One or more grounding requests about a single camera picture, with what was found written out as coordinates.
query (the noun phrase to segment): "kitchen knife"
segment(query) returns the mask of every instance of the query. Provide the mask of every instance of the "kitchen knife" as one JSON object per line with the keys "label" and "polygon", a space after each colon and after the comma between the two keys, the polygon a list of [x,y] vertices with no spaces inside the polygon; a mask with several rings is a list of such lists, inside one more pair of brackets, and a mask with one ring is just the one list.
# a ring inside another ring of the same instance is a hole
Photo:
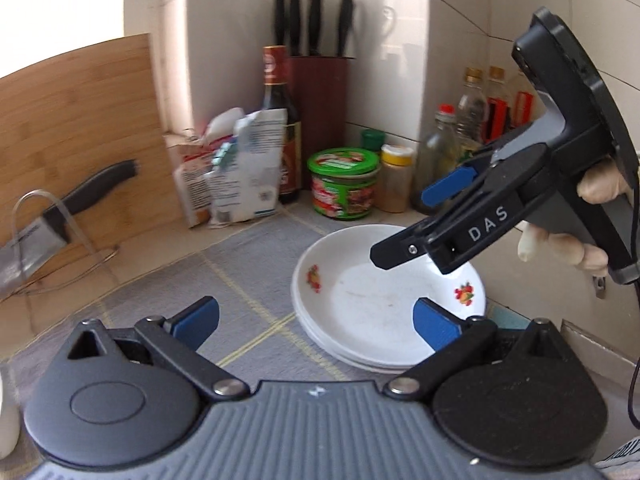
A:
{"label": "kitchen knife", "polygon": [[311,0],[309,3],[309,55],[320,56],[320,29],[322,27],[322,0]]}
{"label": "kitchen knife", "polygon": [[[66,195],[62,202],[69,212],[75,215],[95,205],[114,187],[136,173],[135,160],[118,162],[89,177]],[[20,286],[23,278],[31,276],[71,241],[66,232],[65,222],[64,215],[52,205],[45,209],[42,216],[20,231],[18,240],[22,251],[24,276],[20,275],[20,267],[15,258],[14,241],[9,241],[0,249],[0,298],[4,298]]]}
{"label": "kitchen knife", "polygon": [[275,0],[273,11],[273,33],[276,45],[284,45],[287,32],[287,17],[284,11],[284,0]]}
{"label": "kitchen knife", "polygon": [[342,0],[340,3],[340,15],[338,16],[338,48],[335,55],[344,56],[347,45],[347,36],[353,23],[353,0]]}
{"label": "kitchen knife", "polygon": [[300,0],[289,0],[289,42],[292,56],[300,55]]}

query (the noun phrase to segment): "red knife block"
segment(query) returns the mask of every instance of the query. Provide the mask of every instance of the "red knife block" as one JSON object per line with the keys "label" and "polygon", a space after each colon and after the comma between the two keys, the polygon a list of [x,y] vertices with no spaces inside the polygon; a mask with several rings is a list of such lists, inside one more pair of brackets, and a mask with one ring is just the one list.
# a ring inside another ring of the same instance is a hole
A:
{"label": "red knife block", "polygon": [[289,93],[302,123],[302,188],[310,189],[306,167],[316,152],[344,146],[347,120],[346,57],[295,56],[287,59]]}

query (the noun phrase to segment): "glove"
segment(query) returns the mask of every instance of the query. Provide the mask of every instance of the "glove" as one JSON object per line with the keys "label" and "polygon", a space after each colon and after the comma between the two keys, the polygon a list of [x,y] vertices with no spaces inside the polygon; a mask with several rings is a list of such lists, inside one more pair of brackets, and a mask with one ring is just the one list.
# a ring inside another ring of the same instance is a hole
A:
{"label": "glove", "polygon": [[[578,196],[590,204],[602,204],[625,193],[632,200],[631,189],[611,160],[603,160],[589,168],[577,187]],[[606,276],[609,257],[601,248],[583,244],[568,234],[549,234],[543,228],[527,223],[520,242],[518,257],[523,262],[532,260],[540,247],[547,242],[553,254],[569,265],[586,270],[593,276]]]}

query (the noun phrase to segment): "hand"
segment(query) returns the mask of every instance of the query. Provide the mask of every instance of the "hand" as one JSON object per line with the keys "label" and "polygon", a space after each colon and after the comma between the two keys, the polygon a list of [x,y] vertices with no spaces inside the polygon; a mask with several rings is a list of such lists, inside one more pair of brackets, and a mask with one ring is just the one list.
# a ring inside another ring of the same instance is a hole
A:
{"label": "hand", "polygon": [[[590,204],[603,204],[625,193],[631,200],[631,189],[611,160],[603,160],[584,174],[577,187],[578,196]],[[518,257],[523,262],[532,260],[542,244],[548,242],[552,252],[569,265],[586,270],[593,276],[606,276],[609,257],[601,248],[583,244],[568,234],[549,234],[543,228],[527,224],[520,242]]]}

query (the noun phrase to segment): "knife handle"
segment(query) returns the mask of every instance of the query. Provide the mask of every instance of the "knife handle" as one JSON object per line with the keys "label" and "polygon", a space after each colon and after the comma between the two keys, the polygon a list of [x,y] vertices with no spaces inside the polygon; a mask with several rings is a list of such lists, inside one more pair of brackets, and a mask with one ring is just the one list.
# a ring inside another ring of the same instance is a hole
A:
{"label": "knife handle", "polygon": [[300,55],[300,0],[289,0],[289,41],[291,55]]}
{"label": "knife handle", "polygon": [[347,35],[353,22],[353,0],[342,0],[340,3],[340,16],[338,17],[338,47],[335,55],[344,56],[347,45]]}
{"label": "knife handle", "polygon": [[[100,170],[85,180],[80,186],[64,196],[62,203],[72,215],[89,209],[121,182],[138,174],[135,160],[123,160]],[[69,243],[70,238],[65,228],[65,216],[57,206],[52,205],[42,214],[44,221],[49,224],[58,236]]]}
{"label": "knife handle", "polygon": [[309,55],[320,56],[320,29],[322,25],[322,0],[311,0],[309,4]]}
{"label": "knife handle", "polygon": [[284,10],[284,0],[275,0],[273,10],[273,33],[276,45],[284,45],[287,31],[287,18]]}

